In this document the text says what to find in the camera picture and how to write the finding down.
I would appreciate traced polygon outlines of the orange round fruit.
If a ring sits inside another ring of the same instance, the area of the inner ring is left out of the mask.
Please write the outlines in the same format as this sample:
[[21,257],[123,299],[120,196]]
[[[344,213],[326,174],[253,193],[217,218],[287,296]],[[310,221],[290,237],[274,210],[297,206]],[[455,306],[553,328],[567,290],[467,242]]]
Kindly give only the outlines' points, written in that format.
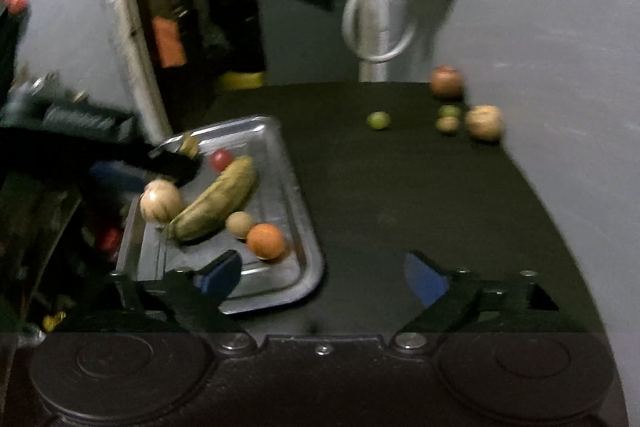
[[269,223],[255,225],[247,235],[246,246],[258,259],[262,260],[277,259],[286,251],[284,235]]

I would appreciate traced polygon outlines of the pale round onion-like fruit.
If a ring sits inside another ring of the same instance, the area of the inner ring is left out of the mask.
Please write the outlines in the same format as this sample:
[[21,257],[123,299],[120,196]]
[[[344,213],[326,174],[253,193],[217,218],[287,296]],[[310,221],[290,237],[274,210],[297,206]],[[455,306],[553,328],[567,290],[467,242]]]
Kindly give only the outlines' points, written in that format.
[[168,225],[186,208],[175,184],[164,179],[156,179],[145,185],[139,206],[144,221],[153,225]]

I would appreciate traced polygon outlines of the long yellow-green banana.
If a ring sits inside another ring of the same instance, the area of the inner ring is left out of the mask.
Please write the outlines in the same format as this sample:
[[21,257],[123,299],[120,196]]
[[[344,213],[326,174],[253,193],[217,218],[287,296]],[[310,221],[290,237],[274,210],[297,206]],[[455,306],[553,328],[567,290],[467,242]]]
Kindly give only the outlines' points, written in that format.
[[195,242],[217,231],[245,204],[256,181],[253,159],[246,155],[235,158],[213,184],[169,222],[167,236],[177,242]]

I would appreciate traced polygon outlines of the small red tomato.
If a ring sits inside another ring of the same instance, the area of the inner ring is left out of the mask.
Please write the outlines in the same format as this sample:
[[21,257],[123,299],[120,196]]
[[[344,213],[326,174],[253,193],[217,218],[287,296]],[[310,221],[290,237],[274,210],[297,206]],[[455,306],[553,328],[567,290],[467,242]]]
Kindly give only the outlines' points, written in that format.
[[234,161],[234,155],[225,148],[218,148],[209,157],[210,167],[214,169],[216,173],[222,173],[226,170]]

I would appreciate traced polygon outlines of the small tan round fruit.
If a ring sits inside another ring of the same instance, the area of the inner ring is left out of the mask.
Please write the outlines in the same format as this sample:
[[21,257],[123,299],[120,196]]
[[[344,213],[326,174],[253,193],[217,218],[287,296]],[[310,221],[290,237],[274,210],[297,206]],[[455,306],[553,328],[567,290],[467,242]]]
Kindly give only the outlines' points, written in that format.
[[460,119],[456,116],[440,117],[435,127],[441,134],[456,134],[460,127]]

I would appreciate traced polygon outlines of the green lime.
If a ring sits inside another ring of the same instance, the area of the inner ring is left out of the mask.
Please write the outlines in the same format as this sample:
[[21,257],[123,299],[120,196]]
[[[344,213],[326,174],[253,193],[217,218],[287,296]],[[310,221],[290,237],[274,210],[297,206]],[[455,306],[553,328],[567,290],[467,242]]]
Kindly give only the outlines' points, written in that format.
[[458,118],[460,116],[461,109],[455,105],[443,105],[439,107],[438,113],[440,118],[445,118],[445,117]]
[[373,112],[367,117],[367,125],[372,130],[384,130],[390,127],[390,114],[386,112]]

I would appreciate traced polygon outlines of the small tan fruit on tray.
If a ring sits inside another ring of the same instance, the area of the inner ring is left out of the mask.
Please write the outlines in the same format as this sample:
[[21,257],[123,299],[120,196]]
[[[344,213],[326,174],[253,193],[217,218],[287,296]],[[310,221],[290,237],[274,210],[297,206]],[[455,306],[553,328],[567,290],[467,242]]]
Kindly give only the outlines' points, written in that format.
[[246,211],[232,212],[226,219],[226,230],[240,241],[245,241],[254,226],[254,218]]

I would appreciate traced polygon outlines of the metal tray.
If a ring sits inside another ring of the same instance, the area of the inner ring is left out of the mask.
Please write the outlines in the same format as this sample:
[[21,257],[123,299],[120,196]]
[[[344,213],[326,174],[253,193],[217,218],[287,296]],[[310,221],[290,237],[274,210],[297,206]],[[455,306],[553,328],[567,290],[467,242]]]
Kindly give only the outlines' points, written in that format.
[[160,225],[145,221],[132,202],[119,247],[115,273],[148,291],[177,269],[198,270],[234,249],[242,261],[238,285],[221,303],[227,315],[292,305],[314,291],[324,262],[302,191],[277,119],[250,116],[190,132],[198,144],[200,170],[181,187],[191,204],[217,179],[210,160],[223,150],[250,158],[256,180],[245,202],[222,219],[218,229],[195,241],[178,243]]

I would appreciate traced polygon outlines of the short banana on tray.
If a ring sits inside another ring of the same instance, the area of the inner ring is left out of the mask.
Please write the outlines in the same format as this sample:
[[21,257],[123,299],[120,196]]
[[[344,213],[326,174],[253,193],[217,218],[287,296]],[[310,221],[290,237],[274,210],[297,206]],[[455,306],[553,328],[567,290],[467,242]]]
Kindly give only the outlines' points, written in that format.
[[178,147],[178,153],[191,159],[197,158],[198,155],[200,155],[200,141],[190,133],[183,133]]

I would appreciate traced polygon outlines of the reddish brown pomegranate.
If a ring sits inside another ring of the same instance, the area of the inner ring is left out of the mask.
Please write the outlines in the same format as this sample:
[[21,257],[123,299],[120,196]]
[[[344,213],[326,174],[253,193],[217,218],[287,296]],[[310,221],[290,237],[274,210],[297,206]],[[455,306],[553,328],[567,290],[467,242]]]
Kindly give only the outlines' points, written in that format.
[[462,95],[464,79],[456,68],[448,65],[438,66],[432,70],[430,88],[436,98],[452,98]]

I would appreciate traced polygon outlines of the yellow plastic container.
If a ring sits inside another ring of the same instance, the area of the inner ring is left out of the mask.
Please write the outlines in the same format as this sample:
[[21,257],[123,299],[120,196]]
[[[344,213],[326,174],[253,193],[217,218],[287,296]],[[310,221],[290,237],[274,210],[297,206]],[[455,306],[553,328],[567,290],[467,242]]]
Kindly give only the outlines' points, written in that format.
[[252,90],[264,87],[264,72],[226,72],[220,78],[220,89],[224,91]]

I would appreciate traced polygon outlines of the orange cloth in doorway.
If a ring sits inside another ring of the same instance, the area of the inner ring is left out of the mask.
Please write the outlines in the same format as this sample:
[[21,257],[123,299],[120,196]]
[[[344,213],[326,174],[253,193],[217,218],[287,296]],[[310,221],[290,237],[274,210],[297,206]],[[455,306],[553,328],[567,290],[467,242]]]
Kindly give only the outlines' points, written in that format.
[[186,52],[184,52],[180,39],[178,24],[174,20],[154,16],[152,26],[162,67],[171,68],[186,65]]

